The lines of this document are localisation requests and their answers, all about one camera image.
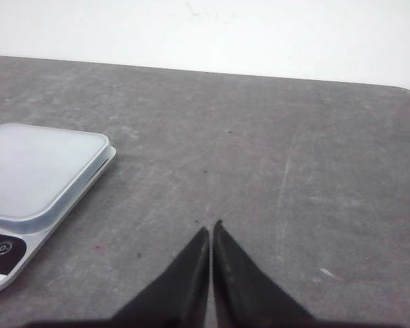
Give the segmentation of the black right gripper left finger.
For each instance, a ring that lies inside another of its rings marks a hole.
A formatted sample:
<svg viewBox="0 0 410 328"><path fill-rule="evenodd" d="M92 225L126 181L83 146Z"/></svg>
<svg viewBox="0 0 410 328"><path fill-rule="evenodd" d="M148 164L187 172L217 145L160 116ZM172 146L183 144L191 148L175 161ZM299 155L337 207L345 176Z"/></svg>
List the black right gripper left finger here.
<svg viewBox="0 0 410 328"><path fill-rule="evenodd" d="M209 288L210 237L201 228L166 270L111 322L121 327L203 327Z"/></svg>

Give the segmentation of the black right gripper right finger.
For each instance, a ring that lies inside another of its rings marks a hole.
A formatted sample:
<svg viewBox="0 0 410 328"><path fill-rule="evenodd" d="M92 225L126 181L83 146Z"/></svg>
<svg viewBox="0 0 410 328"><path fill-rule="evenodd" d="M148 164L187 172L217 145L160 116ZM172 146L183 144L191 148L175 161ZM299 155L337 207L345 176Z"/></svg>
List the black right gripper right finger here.
<svg viewBox="0 0 410 328"><path fill-rule="evenodd" d="M213 228L213 284L219 327L298 327L316 322L261 271L221 220Z"/></svg>

